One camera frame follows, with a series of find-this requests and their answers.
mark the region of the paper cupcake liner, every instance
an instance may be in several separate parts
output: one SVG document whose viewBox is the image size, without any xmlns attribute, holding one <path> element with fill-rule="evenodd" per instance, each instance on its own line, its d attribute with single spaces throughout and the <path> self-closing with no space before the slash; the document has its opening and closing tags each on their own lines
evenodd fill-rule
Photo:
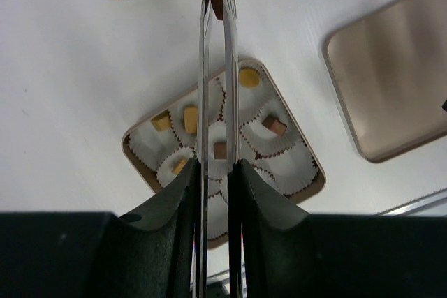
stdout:
<svg viewBox="0 0 447 298">
<path fill-rule="evenodd" d="M 146 121 L 129 135 L 130 150 L 152 170 L 156 170 L 161 161 L 178 146 L 179 142 L 171 128 L 158 132 L 151 121 Z"/>
<path fill-rule="evenodd" d="M 303 141 L 284 153 L 255 162 L 257 167 L 271 171 L 277 190 L 284 195 L 293 195 L 308 187 L 318 173 L 314 158 Z"/>
<path fill-rule="evenodd" d="M 264 119 L 269 115 L 275 116 L 280 122 L 287 125 L 284 135 L 278 136 L 262 125 Z M 290 149 L 301 139 L 296 125 L 279 98 L 271 99 L 253 121 L 241 127 L 241 133 L 250 147 L 261 156 L 271 156 Z"/>
<path fill-rule="evenodd" d="M 217 121 L 223 121 L 224 120 L 224 106 L 225 106 L 225 101 L 226 101 L 225 89 L 223 88 L 223 86 L 221 84 L 221 80 L 219 79 L 219 76 L 214 78 L 213 81 L 215 81 L 219 85 L 219 88 L 221 89 L 222 94 L 223 94 L 223 99 L 221 102 L 221 106 L 219 108 L 219 116 L 217 117 Z"/>
<path fill-rule="evenodd" d="M 208 176 L 215 180 L 225 177 L 228 171 L 227 160 L 214 159 L 214 143 L 224 141 L 226 141 L 226 123 L 218 121 L 211 124 L 208 128 Z M 250 163 L 253 163 L 256 153 L 242 136 L 239 138 L 239 146 L 240 158 L 245 158 Z"/>
<path fill-rule="evenodd" d="M 265 183 L 270 185 L 276 191 L 281 192 L 278 188 L 276 181 L 274 180 L 274 175 L 270 171 L 256 166 L 254 167 L 254 169 L 259 174 L 259 176 L 261 176 L 261 178 Z M 219 185 L 221 188 L 222 198 L 226 202 L 228 202 L 228 177 L 222 178 Z"/>
<path fill-rule="evenodd" d="M 208 178 L 208 198 L 214 197 L 220 192 L 220 190 L 221 190 L 220 182 Z"/>
<path fill-rule="evenodd" d="M 260 79 L 259 85 L 250 89 L 239 84 L 239 124 L 244 125 L 254 119 L 264 104 L 275 97 L 276 93 L 264 68 L 256 62 L 241 61 L 239 69 L 253 69 L 258 73 Z M 220 75 L 219 81 L 226 91 L 225 75 Z M 226 106 L 223 107 L 223 120 L 226 120 Z"/>
<path fill-rule="evenodd" d="M 181 147 L 164 159 L 156 171 L 156 178 L 160 186 L 164 188 L 175 179 L 177 175 L 173 173 L 173 168 L 182 158 L 189 160 L 191 157 L 194 157 L 193 149 Z"/>
<path fill-rule="evenodd" d="M 208 239 L 213 240 L 228 231 L 228 205 L 221 195 L 208 199 Z"/>
<path fill-rule="evenodd" d="M 210 123 L 215 122 L 221 115 L 224 103 L 224 91 L 216 80 L 209 83 L 209 114 Z M 196 134 L 188 134 L 184 129 L 184 109 L 188 106 L 198 106 L 197 90 L 183 97 L 169 108 L 170 120 L 173 125 L 175 136 L 180 143 L 186 147 L 192 147 L 196 141 Z"/>
</svg>

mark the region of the caramel candy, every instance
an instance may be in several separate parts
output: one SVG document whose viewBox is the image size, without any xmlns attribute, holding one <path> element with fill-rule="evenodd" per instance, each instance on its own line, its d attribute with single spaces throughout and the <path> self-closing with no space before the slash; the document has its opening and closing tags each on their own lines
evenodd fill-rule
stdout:
<svg viewBox="0 0 447 298">
<path fill-rule="evenodd" d="M 180 161 L 178 161 L 178 163 L 177 163 L 176 166 L 174 167 L 174 169 L 173 169 L 173 174 L 177 176 L 177 175 L 182 171 L 184 165 L 185 165 L 187 162 L 188 162 L 188 160 L 185 159 L 185 157 L 182 157 L 182 159 L 181 159 Z"/>
<path fill-rule="evenodd" d="M 259 85 L 259 75 L 253 69 L 244 69 L 239 72 L 239 83 L 248 89 Z"/>
<path fill-rule="evenodd" d="M 184 129 L 188 134 L 197 133 L 197 107 L 188 106 L 183 111 Z"/>
<path fill-rule="evenodd" d="M 158 132 L 166 131 L 170 128 L 169 111 L 160 113 L 151 119 L 152 125 Z"/>
<path fill-rule="evenodd" d="M 287 130 L 287 125 L 283 124 L 282 122 L 280 122 L 280 120 L 278 120 L 277 118 L 275 118 L 272 115 L 269 115 L 268 117 L 266 117 L 264 119 L 263 126 L 266 127 L 267 129 L 271 130 L 273 133 L 275 133 L 278 136 L 284 135 L 284 133 Z"/>
<path fill-rule="evenodd" d="M 213 148 L 216 160 L 226 160 L 226 141 L 214 143 Z"/>
</svg>

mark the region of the beige tray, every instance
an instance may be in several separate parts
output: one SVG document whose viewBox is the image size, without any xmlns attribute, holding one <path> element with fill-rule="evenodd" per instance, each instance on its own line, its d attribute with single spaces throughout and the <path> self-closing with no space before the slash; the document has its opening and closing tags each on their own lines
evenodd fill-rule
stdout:
<svg viewBox="0 0 447 298">
<path fill-rule="evenodd" d="M 296 120 L 293 118 L 289 108 L 284 103 L 284 99 L 279 94 L 278 89 L 275 86 L 274 82 L 272 81 L 272 78 L 271 78 L 270 74 L 268 73 L 267 69 L 265 68 L 265 66 L 261 62 L 259 62 L 257 60 L 254 60 L 254 59 L 248 59 L 248 60 L 250 60 L 252 62 L 256 62 L 259 66 L 262 66 L 263 70 L 265 71 L 265 73 L 268 76 L 268 79 L 269 79 L 270 83 L 272 84 L 274 90 L 276 91 L 276 94 L 281 99 L 281 102 L 284 104 L 284 107 L 286 108 L 287 112 L 292 117 L 293 123 L 295 124 L 296 128 L 298 129 L 299 133 L 301 134 L 302 139 L 304 140 L 305 144 L 309 147 L 309 150 L 312 153 L 312 156 L 314 158 L 315 164 L 318 165 L 318 174 L 314 178 L 313 182 L 308 187 L 306 187 L 305 189 L 301 190 L 300 192 L 295 193 L 294 195 L 288 196 L 289 199 L 291 199 L 293 202 L 298 204 L 298 203 L 300 203 L 300 202 L 302 202 L 302 201 L 312 197 L 313 195 L 317 194 L 324 187 L 325 176 L 324 176 L 323 169 L 321 168 L 320 163 L 318 162 L 317 158 L 315 157 L 315 154 L 312 151 L 312 148 L 309 146 L 309 143 L 306 141 L 306 138 L 303 135 L 303 133 L 301 131 L 301 128 L 298 126 L 298 124 L 297 124 Z M 217 71 L 213 76 L 210 76 L 211 79 L 214 79 L 218 75 L 222 74 L 224 72 L 224 70 L 225 69 L 221 69 L 220 71 Z M 132 126 L 130 129 L 128 129 L 125 132 L 124 136 L 123 136 L 122 149 L 123 149 L 124 155 L 126 155 L 126 157 L 130 160 L 131 164 L 140 173 L 140 176 L 147 182 L 148 186 L 155 193 L 158 193 L 161 190 L 161 187 L 160 187 L 160 185 L 159 185 L 159 183 L 158 183 L 158 181 L 156 179 L 156 173 L 155 173 L 155 171 L 149 169 L 145 164 L 143 164 L 136 157 L 136 155 L 131 151 L 131 149 L 129 148 L 130 134 L 134 130 L 136 130 L 140 125 L 142 125 L 143 123 L 145 123 L 147 121 L 150 121 L 153 117 L 155 117 L 156 115 L 160 114 L 161 112 L 167 110 L 172 104 L 176 103 L 179 99 L 185 97 L 186 95 L 190 94 L 192 91 L 194 91 L 196 89 L 197 89 L 196 85 L 192 86 L 191 88 L 189 88 L 185 92 L 181 93 L 180 95 L 178 95 L 178 96 L 174 97 L 173 99 L 171 99 L 170 101 L 168 101 L 166 104 L 163 104 L 160 108 L 158 108 L 155 111 L 149 113 L 148 115 L 143 117 L 136 125 Z M 219 237 L 218 239 L 209 240 L 208 246 L 209 246 L 209 248 L 216 248 L 217 246 L 222 245 L 226 241 L 228 241 L 228 235 L 227 234 L 225 234 L 222 237 Z"/>
<path fill-rule="evenodd" d="M 399 0 L 331 34 L 323 53 L 367 160 L 447 134 L 447 0 Z"/>
</svg>

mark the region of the white table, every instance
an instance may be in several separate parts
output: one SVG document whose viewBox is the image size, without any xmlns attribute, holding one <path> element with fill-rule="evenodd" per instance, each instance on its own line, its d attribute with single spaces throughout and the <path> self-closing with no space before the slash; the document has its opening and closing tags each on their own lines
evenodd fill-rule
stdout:
<svg viewBox="0 0 447 298">
<path fill-rule="evenodd" d="M 388 1 L 237 0 L 241 54 L 268 67 L 327 177 L 307 211 L 372 214 L 447 187 L 447 137 L 381 164 L 360 157 L 321 56 L 327 33 Z M 200 0 L 0 9 L 0 210 L 123 214 L 150 197 L 120 141 L 196 80 Z M 223 46 L 215 29 L 212 68 Z M 227 267 L 225 246 L 210 257 L 210 274 Z"/>
</svg>

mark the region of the metal tongs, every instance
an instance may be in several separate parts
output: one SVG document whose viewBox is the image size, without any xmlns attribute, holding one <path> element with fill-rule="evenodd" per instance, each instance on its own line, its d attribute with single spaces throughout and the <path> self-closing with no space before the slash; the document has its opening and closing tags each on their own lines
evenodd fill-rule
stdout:
<svg viewBox="0 0 447 298">
<path fill-rule="evenodd" d="M 200 224 L 195 227 L 195 258 L 193 296 L 206 296 L 207 281 L 207 212 L 208 212 L 208 82 L 209 44 L 212 30 L 212 8 L 222 2 L 225 32 L 226 137 L 228 183 L 235 164 L 239 162 L 239 116 L 237 77 L 237 32 L 235 0 L 202 0 L 200 16 L 200 66 L 198 75 L 198 162 L 200 163 Z M 236 288 L 230 287 L 232 297 L 242 297 L 242 270 L 237 271 Z"/>
</svg>

